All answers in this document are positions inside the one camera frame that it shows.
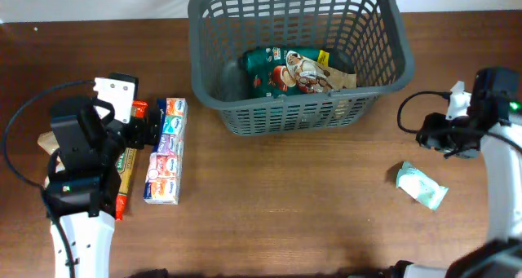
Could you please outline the white brown snack packet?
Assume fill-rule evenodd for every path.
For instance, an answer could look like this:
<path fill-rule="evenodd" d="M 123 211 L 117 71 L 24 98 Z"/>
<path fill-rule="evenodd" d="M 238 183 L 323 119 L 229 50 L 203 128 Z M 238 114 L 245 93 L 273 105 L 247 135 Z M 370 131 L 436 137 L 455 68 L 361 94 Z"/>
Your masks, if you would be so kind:
<path fill-rule="evenodd" d="M 305 94 L 327 93 L 331 90 L 355 89 L 357 75 L 332 67 L 330 53 L 323 50 L 288 51 L 283 78 Z"/>

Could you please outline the green Nescafe coffee bag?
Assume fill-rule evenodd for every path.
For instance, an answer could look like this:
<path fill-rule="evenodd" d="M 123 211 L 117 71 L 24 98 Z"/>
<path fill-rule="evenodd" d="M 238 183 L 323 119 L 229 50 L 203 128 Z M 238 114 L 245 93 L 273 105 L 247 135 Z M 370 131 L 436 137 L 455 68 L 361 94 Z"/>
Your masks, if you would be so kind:
<path fill-rule="evenodd" d="M 320 50 L 311 47 L 265 47 L 245 52 L 240 58 L 240 66 L 246 71 L 250 84 L 250 96 L 278 97 L 280 95 L 302 95 L 297 86 L 290 86 L 289 79 L 283 78 L 285 71 L 285 57 L 288 51 Z M 342 61 L 342 57 L 335 51 L 327 51 L 334 62 L 332 67 L 346 72 L 352 71 L 353 67 Z"/>

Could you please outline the spaghetti pasta packet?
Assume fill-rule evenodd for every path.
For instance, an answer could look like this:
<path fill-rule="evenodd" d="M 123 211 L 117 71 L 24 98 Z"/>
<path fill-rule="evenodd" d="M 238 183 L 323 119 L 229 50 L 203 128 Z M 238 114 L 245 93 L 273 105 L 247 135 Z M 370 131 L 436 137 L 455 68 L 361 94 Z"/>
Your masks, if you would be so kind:
<path fill-rule="evenodd" d="M 148 104 L 144 101 L 134 101 L 131 115 L 140 119 L 145 118 L 148 110 Z M 116 204 L 116 220 L 123 220 L 123 214 L 126 208 L 129 187 L 131 183 L 131 175 L 134 169 L 136 149 L 127 148 L 125 152 L 118 158 L 116 168 L 121 178 L 121 184 L 117 194 Z"/>

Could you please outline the tan packet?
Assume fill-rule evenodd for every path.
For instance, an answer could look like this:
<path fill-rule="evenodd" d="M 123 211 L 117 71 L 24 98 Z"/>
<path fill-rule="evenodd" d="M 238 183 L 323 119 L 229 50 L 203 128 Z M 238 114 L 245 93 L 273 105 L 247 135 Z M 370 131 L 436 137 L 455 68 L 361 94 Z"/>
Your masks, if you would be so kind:
<path fill-rule="evenodd" d="M 52 131 L 40 134 L 38 137 L 38 145 L 49 155 L 51 155 L 56 149 L 59 148 L 57 139 Z M 59 157 L 57 157 L 56 162 L 57 165 L 55 171 L 59 172 L 61 170 L 64 170 L 64 165 Z"/>

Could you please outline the mint green wipes packet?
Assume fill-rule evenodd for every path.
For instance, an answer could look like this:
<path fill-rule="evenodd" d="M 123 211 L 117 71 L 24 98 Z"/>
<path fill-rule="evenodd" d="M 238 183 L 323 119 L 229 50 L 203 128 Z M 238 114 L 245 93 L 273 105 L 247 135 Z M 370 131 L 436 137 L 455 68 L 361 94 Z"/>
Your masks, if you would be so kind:
<path fill-rule="evenodd" d="M 396 186 L 430 210 L 437 210 L 448 192 L 410 162 L 404 161 L 397 172 Z"/>

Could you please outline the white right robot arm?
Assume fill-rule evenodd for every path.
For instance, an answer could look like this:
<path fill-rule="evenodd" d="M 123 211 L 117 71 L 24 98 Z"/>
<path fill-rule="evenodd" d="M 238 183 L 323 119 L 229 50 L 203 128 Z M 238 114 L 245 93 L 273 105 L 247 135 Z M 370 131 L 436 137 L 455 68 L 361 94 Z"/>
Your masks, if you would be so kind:
<path fill-rule="evenodd" d="M 521 275 L 520 75 L 503 67 L 483 68 L 471 92 L 457 82 L 440 93 L 446 113 L 424 119 L 416 140 L 445 158 L 484 158 L 488 180 L 489 230 L 478 249 L 447 268 L 399 261 L 389 277 L 519 277 Z"/>

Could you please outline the colourful tissue multipack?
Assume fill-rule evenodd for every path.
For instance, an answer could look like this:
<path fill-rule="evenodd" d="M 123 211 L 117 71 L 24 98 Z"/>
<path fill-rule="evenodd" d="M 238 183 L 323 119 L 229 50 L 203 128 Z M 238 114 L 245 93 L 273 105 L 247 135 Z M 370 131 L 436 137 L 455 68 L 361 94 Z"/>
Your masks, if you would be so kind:
<path fill-rule="evenodd" d="M 164 98 L 158 99 L 157 105 L 161 115 L 161 133 L 149 157 L 144 201 L 148 204 L 178 205 L 188 103 L 185 98 Z"/>

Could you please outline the dark grey plastic basket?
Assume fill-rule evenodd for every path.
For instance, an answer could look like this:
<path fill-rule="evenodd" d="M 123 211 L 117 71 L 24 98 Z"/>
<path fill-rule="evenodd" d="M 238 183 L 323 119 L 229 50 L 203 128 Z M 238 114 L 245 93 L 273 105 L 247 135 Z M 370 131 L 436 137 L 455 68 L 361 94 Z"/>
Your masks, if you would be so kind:
<path fill-rule="evenodd" d="M 189 0 L 188 18 L 192 91 L 241 136 L 350 125 L 414 74 L 396 0 Z M 251 97 L 241 56 L 283 46 L 338 55 L 356 88 Z"/>

